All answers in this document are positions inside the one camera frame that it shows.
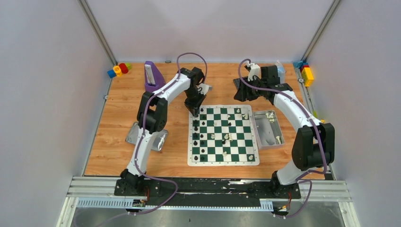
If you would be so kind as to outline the green white chess board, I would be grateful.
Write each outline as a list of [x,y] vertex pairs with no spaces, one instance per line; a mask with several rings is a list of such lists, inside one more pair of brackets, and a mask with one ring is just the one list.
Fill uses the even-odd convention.
[[260,163],[250,105],[202,105],[189,115],[189,166],[257,166]]

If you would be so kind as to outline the silver metal tin box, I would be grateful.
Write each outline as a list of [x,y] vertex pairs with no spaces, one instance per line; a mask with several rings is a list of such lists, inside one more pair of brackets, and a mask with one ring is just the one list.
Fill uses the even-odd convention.
[[285,140],[274,110],[255,111],[251,118],[256,130],[256,142],[259,150],[277,149]]

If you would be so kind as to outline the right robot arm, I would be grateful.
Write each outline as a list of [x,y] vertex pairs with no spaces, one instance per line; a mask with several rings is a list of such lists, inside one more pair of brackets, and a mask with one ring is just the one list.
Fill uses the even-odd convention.
[[272,174],[269,184],[272,195],[280,198],[295,189],[307,174],[327,172],[335,159],[335,129],[332,124],[314,117],[298,100],[292,87],[281,83],[275,65],[260,67],[246,63],[244,67],[248,76],[239,77],[234,99],[244,102],[264,97],[284,114],[296,131],[291,161]]

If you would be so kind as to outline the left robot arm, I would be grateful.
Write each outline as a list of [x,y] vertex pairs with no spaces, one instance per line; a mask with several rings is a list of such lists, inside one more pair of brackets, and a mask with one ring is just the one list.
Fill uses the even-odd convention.
[[167,123],[169,104],[185,93],[185,107],[197,117],[206,97],[205,75],[201,69],[181,68],[171,81],[154,92],[144,92],[141,98],[137,120],[138,136],[133,156],[116,182],[116,196],[137,196],[144,192],[147,164],[157,135]]

